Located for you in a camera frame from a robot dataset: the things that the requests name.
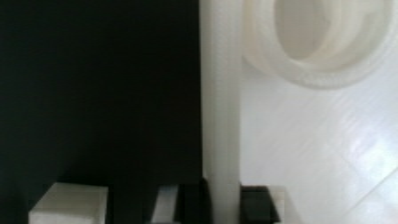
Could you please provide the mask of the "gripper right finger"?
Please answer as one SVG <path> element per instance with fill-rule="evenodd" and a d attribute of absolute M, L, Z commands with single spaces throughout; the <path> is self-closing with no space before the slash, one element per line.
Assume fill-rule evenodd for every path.
<path fill-rule="evenodd" d="M 240 224 L 276 224 L 279 214 L 265 186 L 244 186 L 240 191 Z"/>

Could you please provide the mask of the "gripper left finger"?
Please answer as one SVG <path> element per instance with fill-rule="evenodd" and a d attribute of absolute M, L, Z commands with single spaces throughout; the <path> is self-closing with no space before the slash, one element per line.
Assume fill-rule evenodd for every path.
<path fill-rule="evenodd" d="M 212 199 L 205 179 L 180 186 L 174 218 L 180 224 L 212 224 Z"/>

